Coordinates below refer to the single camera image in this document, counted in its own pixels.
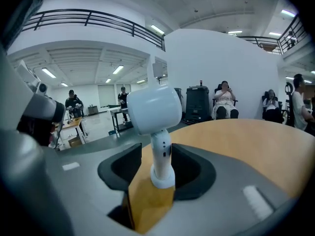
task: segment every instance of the black chair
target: black chair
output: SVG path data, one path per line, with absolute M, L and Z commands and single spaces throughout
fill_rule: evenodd
M 263 95 L 262 97 L 261 97 L 261 99 L 262 99 L 262 102 L 264 102 L 264 100 L 267 98 L 267 101 L 269 100 L 269 93 L 268 93 L 268 91 L 265 91 L 265 95 Z M 280 109 L 280 111 L 282 111 L 282 102 L 281 101 L 278 101 L 278 105 L 279 105 L 279 109 Z M 265 108 L 263 108 L 263 111 L 262 111 L 262 118 L 263 119 L 265 119 L 265 113 L 266 113 L 266 109 Z
M 293 112 L 293 103 L 292 103 L 292 93 L 293 86 L 291 83 L 287 82 L 285 86 L 285 93 L 289 96 L 289 110 L 285 110 L 287 112 L 286 125 L 294 127 L 294 112 Z
M 221 90 L 221 89 L 222 89 L 222 85 L 218 84 L 218 88 L 215 89 L 215 94 L 218 90 Z M 214 107 L 217 100 L 215 98 L 213 98 L 212 100 L 213 100 L 213 107 Z

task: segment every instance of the desk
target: desk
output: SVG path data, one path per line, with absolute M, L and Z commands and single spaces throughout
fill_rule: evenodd
M 291 197 L 301 194 L 314 168 L 315 137 L 274 122 L 223 119 L 194 124 L 170 135 L 173 143 L 249 164 Z M 174 188 L 157 189 L 151 183 L 152 163 L 151 145 L 147 145 L 142 149 L 141 166 L 128 188 L 132 217 L 140 233 L 147 232 L 173 206 Z
M 82 136 L 81 134 L 81 130 L 80 130 L 80 123 L 82 122 L 82 117 L 79 117 L 77 120 L 74 119 L 72 122 L 70 122 L 69 124 L 68 123 L 65 123 L 65 125 L 63 126 L 62 128 L 62 131 L 63 130 L 66 130 L 66 129 L 72 129 L 72 128 L 75 128 L 77 131 L 78 131 L 78 134 L 79 134 L 79 137 L 80 137 L 80 140 L 82 142 L 82 144 L 85 144 L 85 141 L 84 141 L 84 137 Z M 84 125 L 83 123 L 81 123 L 82 125 L 82 129 L 83 129 L 83 135 L 86 137 L 87 133 L 85 131 L 85 128 L 84 128 Z
M 118 124 L 117 114 L 119 113 L 128 114 L 128 108 L 125 108 L 125 109 L 119 108 L 119 109 L 114 109 L 110 111 L 110 115 L 112 116 L 114 130 L 117 130 L 118 133 L 133 127 L 131 121 L 127 121 L 125 124 Z

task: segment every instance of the woman sitting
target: woman sitting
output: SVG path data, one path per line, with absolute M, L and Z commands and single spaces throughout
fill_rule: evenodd
M 272 89 L 270 89 L 268 91 L 268 94 L 269 96 L 265 98 L 265 100 L 262 103 L 262 107 L 266 109 L 264 119 L 268 121 L 282 123 L 283 118 L 281 111 L 279 109 L 278 102 L 275 99 L 275 92 Z
M 222 89 L 218 90 L 215 94 L 215 99 L 217 100 L 212 111 L 213 119 L 236 119 L 238 118 L 238 111 L 233 105 L 233 100 L 235 100 L 235 95 L 229 88 L 227 81 L 222 81 Z

